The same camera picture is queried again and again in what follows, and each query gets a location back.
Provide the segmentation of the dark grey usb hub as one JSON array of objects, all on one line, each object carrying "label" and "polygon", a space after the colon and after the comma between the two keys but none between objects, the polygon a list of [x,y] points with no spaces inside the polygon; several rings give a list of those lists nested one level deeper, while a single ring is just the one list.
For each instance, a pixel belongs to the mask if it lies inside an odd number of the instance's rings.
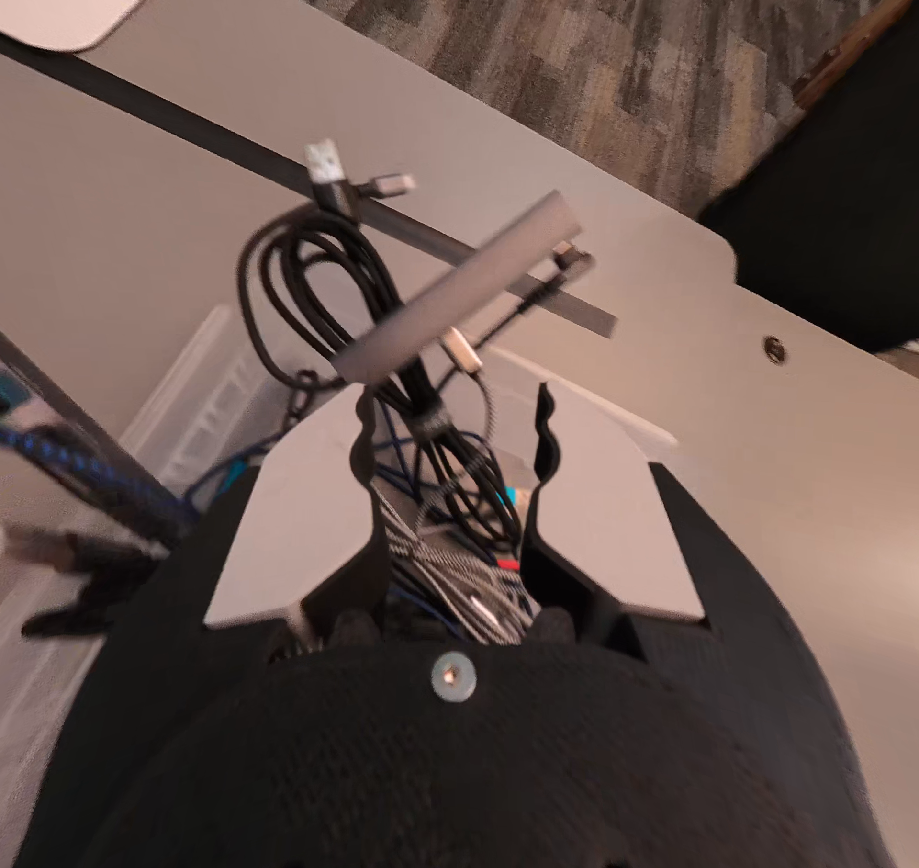
[{"label": "dark grey usb hub", "polygon": [[535,265],[556,259],[558,248],[581,231],[565,197],[558,190],[547,193],[462,264],[333,356],[336,375],[345,383],[383,382]]}]

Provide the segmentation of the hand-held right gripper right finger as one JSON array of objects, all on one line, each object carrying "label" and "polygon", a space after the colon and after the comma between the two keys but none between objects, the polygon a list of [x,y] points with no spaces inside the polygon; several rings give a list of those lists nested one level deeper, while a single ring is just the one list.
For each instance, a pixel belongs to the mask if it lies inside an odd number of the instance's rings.
[{"label": "hand-held right gripper right finger", "polygon": [[706,611],[651,463],[618,420],[565,383],[538,388],[520,571],[575,634],[626,634],[632,617],[705,628]]}]

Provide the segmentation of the black office chair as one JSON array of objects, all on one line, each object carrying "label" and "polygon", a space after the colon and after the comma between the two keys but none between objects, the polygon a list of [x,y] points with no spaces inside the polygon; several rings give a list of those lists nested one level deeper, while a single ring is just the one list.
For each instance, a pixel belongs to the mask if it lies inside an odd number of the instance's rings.
[{"label": "black office chair", "polygon": [[699,213],[736,283],[867,352],[917,340],[917,116],[910,20]]}]

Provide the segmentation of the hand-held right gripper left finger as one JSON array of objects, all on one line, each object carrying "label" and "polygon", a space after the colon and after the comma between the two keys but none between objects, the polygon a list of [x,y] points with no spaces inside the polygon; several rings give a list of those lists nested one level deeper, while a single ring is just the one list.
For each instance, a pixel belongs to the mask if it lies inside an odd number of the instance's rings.
[{"label": "hand-held right gripper left finger", "polygon": [[339,616],[380,611],[392,561],[374,486],[376,417],[367,388],[345,388],[261,463],[203,617],[211,630],[281,620],[328,639]]}]

